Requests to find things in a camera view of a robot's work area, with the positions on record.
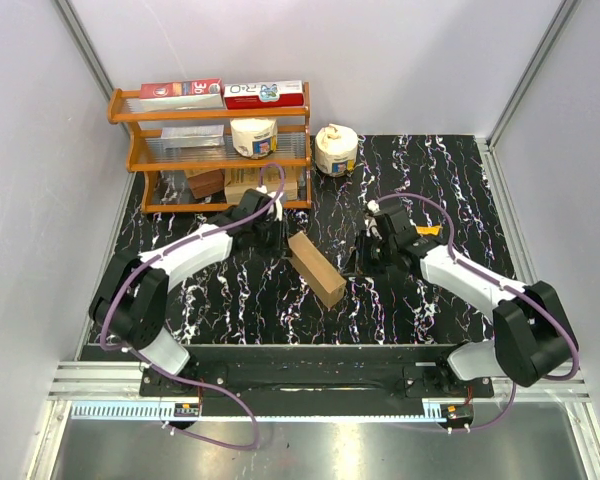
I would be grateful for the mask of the brown cardboard express box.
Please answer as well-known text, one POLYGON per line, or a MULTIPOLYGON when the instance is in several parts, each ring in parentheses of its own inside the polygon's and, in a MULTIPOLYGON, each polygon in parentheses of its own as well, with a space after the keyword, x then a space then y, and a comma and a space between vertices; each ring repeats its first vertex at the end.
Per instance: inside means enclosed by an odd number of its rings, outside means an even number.
POLYGON ((291 236, 288 243, 292 266, 326 308, 334 307, 344 297, 345 278, 303 232, 291 236))

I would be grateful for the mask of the yellow utility knife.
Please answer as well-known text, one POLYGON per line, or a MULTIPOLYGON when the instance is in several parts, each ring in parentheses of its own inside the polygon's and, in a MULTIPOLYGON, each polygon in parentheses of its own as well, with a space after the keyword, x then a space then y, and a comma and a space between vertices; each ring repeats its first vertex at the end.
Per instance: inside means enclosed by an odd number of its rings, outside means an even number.
POLYGON ((419 235, 422 235, 422 236, 427 236, 427 235, 438 236, 442 231, 442 227, 440 225, 417 226, 416 231, 418 232, 419 235))

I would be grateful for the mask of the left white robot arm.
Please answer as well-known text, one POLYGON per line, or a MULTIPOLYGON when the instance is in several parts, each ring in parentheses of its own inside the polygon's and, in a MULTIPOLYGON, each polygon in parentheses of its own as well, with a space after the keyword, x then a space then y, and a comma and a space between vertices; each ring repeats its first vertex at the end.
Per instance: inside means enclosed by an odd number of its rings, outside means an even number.
POLYGON ((166 328, 168 294, 199 271, 249 249, 286 255, 288 229, 282 195, 249 189, 237 205, 213 216, 193 233, 153 251, 116 253, 91 300, 88 314, 101 339, 117 336, 124 347, 159 367, 162 384, 175 395, 193 390, 197 373, 188 351, 166 328))

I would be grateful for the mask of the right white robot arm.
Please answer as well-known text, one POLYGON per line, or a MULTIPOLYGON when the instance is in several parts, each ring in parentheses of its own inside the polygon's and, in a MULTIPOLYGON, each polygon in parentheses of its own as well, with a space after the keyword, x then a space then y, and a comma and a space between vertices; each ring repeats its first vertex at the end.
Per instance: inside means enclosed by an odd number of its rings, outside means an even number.
POLYGON ((506 278, 462 255, 451 240, 421 233, 400 205, 366 206, 365 227, 356 238, 349 264, 354 276, 398 270, 438 286, 491 322, 489 341, 465 342, 436 361, 440 392, 456 396, 483 377, 507 378, 530 387, 571 362, 579 368, 579 346, 556 290, 544 281, 525 284, 506 278))

